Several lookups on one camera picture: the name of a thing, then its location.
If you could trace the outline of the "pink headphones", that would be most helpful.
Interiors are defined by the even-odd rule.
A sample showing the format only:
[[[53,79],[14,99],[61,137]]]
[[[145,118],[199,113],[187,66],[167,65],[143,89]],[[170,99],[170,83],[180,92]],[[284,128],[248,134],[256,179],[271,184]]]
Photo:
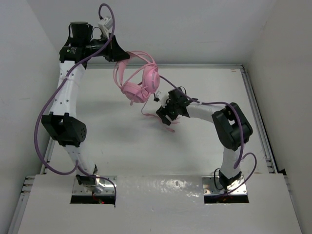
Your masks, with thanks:
[[[154,58],[144,51],[128,51],[128,59],[115,64],[113,79],[120,91],[134,103],[145,103],[151,94],[155,94],[160,85],[159,68]],[[145,64],[124,80],[124,72],[130,60],[140,59]]]

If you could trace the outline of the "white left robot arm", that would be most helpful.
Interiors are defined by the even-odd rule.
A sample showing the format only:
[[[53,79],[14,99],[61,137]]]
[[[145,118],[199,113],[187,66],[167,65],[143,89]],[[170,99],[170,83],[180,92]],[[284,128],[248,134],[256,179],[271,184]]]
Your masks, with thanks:
[[[93,27],[89,23],[70,23],[68,39],[59,52],[58,91],[49,113],[41,118],[50,137],[65,149],[77,165],[76,179],[79,185],[85,187],[97,186],[100,179],[96,177],[96,165],[82,148],[87,127],[78,120],[76,112],[81,79],[92,57],[104,57],[108,62],[130,57],[118,45],[111,30],[114,25],[111,21],[111,17],[105,17],[98,22],[101,31],[99,39],[92,38]]]

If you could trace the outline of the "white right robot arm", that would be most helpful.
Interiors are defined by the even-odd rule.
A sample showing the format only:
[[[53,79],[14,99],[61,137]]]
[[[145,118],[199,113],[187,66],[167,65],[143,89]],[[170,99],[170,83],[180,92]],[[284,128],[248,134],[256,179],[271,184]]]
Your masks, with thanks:
[[[219,183],[223,189],[227,189],[240,178],[240,162],[243,159],[244,145],[253,134],[253,129],[237,103],[200,102],[196,98],[187,96],[181,87],[169,91],[160,103],[161,106],[156,110],[156,114],[161,122],[168,126],[179,116],[212,123],[223,145]]]

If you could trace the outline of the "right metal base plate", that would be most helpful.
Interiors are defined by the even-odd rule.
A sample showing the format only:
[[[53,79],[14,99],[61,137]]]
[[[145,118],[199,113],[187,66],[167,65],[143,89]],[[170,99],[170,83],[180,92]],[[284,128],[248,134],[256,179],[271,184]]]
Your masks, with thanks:
[[[224,189],[219,182],[219,176],[208,175],[202,177],[202,185],[204,195],[214,196],[230,192],[230,195],[248,195],[246,184],[244,183],[245,177],[241,176],[238,180],[234,181],[231,185]]]

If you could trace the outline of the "metal base plate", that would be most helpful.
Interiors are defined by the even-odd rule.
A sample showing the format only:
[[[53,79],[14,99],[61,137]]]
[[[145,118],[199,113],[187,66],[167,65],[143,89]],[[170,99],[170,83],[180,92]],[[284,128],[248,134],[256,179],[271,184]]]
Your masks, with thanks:
[[[79,184],[77,178],[74,180],[72,195],[115,195],[115,189],[111,182],[104,179],[97,179],[95,185]]]
[[[214,196],[230,192],[230,195],[248,195],[246,184],[244,183],[245,177],[241,176],[238,180],[234,181],[231,185],[224,189],[219,182],[219,176],[208,175],[202,177],[202,185],[204,195]]]

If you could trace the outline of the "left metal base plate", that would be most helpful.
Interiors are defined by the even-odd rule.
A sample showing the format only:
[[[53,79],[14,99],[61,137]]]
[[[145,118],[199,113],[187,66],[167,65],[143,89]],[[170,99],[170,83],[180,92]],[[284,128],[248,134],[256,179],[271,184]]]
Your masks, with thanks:
[[[111,182],[104,179],[97,179],[95,185],[79,184],[77,178],[74,180],[72,195],[115,195],[115,189]]]

